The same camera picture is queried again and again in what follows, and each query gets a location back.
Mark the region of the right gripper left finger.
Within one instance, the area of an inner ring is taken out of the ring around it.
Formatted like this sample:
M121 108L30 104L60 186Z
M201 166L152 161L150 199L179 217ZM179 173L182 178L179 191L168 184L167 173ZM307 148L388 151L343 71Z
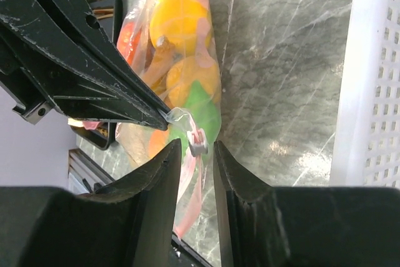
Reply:
M79 266L167 266L181 174L175 139L143 166L78 197L89 233Z

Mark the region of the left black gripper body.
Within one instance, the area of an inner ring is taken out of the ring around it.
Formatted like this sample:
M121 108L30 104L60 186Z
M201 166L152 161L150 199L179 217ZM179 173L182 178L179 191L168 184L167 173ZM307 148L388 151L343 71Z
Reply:
M15 100L12 109L29 123L38 123L52 110L29 68L35 52L8 29L1 29L1 87Z

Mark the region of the yellow bell pepper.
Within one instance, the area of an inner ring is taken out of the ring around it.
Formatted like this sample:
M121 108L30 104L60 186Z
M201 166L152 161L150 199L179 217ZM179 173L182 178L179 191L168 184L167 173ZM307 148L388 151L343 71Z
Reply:
M176 51L193 55L211 42L209 0L156 0L149 34L152 43L165 37Z

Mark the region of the orange fried food piece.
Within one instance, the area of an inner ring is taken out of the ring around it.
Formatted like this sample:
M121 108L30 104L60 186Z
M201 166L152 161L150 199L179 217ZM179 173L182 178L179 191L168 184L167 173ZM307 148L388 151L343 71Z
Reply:
M142 80L153 91L159 89L177 55L176 46L166 36L157 39L152 61L142 76Z

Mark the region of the orange pumpkin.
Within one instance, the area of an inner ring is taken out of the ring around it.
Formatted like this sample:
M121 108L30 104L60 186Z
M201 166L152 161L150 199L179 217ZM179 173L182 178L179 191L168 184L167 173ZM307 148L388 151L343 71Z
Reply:
M119 33L117 49L129 65L132 65L136 48L140 42L141 29L135 31L135 23L126 23Z

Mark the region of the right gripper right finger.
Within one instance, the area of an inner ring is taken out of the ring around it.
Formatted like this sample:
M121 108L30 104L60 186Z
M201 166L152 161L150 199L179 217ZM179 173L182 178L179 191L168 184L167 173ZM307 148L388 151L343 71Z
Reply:
M214 143L214 189L222 266L290 266L274 188Z

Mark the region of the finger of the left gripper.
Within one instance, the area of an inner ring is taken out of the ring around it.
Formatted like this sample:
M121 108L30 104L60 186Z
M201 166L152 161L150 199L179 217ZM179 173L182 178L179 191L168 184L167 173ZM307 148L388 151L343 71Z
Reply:
M168 107L133 72L86 0L1 0L1 29L35 52L29 74L52 110L167 128Z

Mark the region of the clear zip top bag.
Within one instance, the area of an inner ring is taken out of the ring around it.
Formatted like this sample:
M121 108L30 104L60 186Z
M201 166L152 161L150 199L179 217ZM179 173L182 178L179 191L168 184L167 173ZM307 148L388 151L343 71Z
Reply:
M116 139L137 168L169 142L182 144L174 232L183 237L203 203L221 129L221 77L209 0L136 0L117 49L169 108L166 130L120 123Z

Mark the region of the green cucumber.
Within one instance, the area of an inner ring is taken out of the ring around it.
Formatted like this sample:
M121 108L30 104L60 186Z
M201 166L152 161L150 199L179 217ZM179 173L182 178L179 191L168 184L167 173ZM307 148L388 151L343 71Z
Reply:
M187 132L192 129L190 116L197 128L204 130L208 145L212 145L221 129L221 113L199 81L192 83L183 107L172 109L168 116L171 122L168 141L179 138L183 156L189 147Z

